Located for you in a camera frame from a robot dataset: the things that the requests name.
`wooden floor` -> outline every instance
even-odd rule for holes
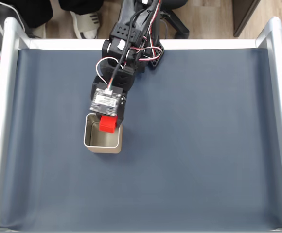
[[[106,0],[100,10],[101,28],[99,38],[108,38],[114,23],[117,21],[121,0]],[[58,0],[51,0],[53,18],[47,24],[48,38],[75,38],[69,12],[60,9]],[[233,37],[232,2],[231,0],[189,0],[175,10],[182,22],[190,30],[190,39],[231,39]],[[261,0],[240,38],[256,38],[265,24],[273,16],[282,20],[282,0]],[[161,38],[165,29],[161,25]],[[168,38],[175,31],[169,27]]]

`sneaker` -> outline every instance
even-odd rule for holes
[[[43,25],[32,29],[33,35],[41,38],[41,39],[46,39],[46,24],[44,23]]]
[[[70,11],[73,18],[74,32],[78,39],[95,39],[98,34],[100,22],[97,12],[78,15]]]

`blue fabric surface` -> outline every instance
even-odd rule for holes
[[[100,53],[20,51],[1,227],[282,227],[267,51],[167,50],[128,94],[116,155],[83,145]]]

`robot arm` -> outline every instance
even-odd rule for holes
[[[164,54],[159,42],[161,1],[123,0],[118,23],[103,44],[90,107],[101,117],[102,131],[113,133],[120,126],[136,74],[146,65],[156,68]]]

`chair wheel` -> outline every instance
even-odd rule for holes
[[[187,39],[188,37],[189,37],[189,35],[181,34],[181,33],[178,33],[178,32],[176,32],[176,34],[175,34],[175,39]]]

